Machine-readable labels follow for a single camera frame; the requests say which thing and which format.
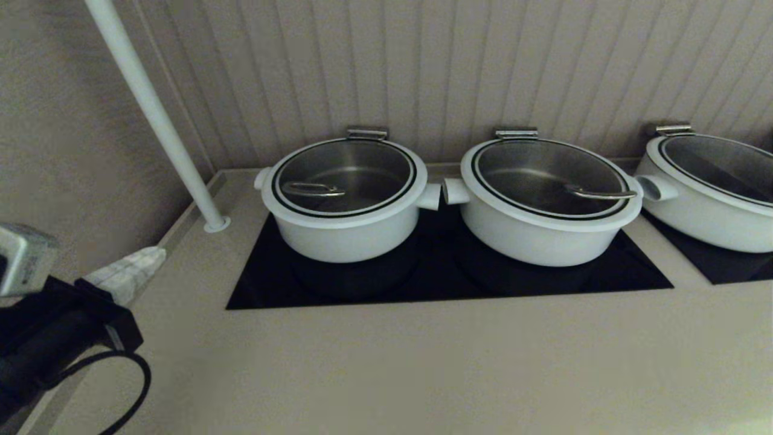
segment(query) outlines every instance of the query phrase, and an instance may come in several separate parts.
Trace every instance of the lid handle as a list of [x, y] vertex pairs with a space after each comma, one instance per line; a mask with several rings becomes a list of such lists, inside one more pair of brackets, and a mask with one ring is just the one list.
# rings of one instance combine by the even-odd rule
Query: lid handle
[[344, 190], [336, 186], [321, 183], [303, 183], [301, 181], [288, 181], [282, 184], [282, 192], [299, 197], [341, 197], [346, 195]]
[[685, 136], [695, 134], [693, 126], [687, 121], [670, 122], [663, 125], [649, 124], [645, 127], [645, 131], [650, 136]]
[[634, 190], [626, 190], [625, 192], [588, 192], [582, 187], [579, 187], [577, 184], [566, 184], [564, 187], [570, 194], [573, 194], [575, 197], [588, 198], [592, 200], [624, 200], [626, 198], [633, 198], [638, 195]]
[[346, 137], [349, 139], [387, 140], [389, 130], [385, 127], [349, 127]]
[[494, 136], [497, 139], [537, 139], [539, 135], [536, 127], [494, 128]]

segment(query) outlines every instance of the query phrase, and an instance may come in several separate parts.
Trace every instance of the stainless steel lid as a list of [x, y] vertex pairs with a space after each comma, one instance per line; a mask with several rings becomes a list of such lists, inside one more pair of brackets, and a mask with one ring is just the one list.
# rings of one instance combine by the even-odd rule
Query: stainless steel lid
[[379, 139], [336, 139], [299, 152], [276, 172], [277, 199], [298, 213], [340, 218], [397, 200], [416, 168], [401, 149]]
[[562, 142], [503, 139], [481, 148], [472, 164], [499, 199], [549, 217], [602, 218], [636, 195], [609, 163]]
[[659, 151], [680, 172], [708, 187], [757, 204], [773, 203], [773, 154], [705, 135], [671, 136]]

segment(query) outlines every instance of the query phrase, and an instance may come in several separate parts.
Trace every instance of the beige wall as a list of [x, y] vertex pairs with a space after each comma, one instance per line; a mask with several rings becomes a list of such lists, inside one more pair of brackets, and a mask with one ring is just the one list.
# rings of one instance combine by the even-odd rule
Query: beige wall
[[[64, 279], [156, 243], [190, 199], [85, 4], [3, 2], [0, 50], [0, 221], [57, 236], [54, 275]], [[182, 112], [171, 112], [184, 124]], [[182, 127], [208, 179], [196, 132]]]
[[640, 156], [641, 124], [661, 118], [771, 147], [770, 0], [136, 2], [187, 59], [216, 167], [348, 124], [388, 125], [430, 161], [501, 124], [613, 157]]

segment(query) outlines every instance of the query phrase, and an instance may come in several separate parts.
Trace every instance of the induction cooktop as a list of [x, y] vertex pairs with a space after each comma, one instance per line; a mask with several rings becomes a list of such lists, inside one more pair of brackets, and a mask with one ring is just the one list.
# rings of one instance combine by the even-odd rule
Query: induction cooktop
[[480, 242], [458, 206], [422, 210], [416, 229], [394, 250], [349, 264], [308, 259], [266, 220], [227, 310], [362, 303], [465, 300], [671, 289], [671, 282], [620, 231], [609, 249], [583, 265], [519, 262]]
[[709, 245], [671, 228], [648, 211], [642, 214], [679, 249], [712, 284], [773, 279], [773, 252], [750, 254]]

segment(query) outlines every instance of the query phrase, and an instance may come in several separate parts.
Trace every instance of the countertop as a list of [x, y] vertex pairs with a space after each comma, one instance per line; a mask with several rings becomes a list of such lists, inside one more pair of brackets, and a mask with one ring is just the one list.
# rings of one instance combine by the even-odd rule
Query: countertop
[[[773, 281], [712, 286], [643, 217], [625, 232], [675, 289], [225, 311], [267, 216], [256, 172], [215, 179], [227, 230], [190, 208], [162, 241], [122, 433], [773, 431]], [[129, 361], [82, 378], [22, 433], [99, 433], [141, 385]]]

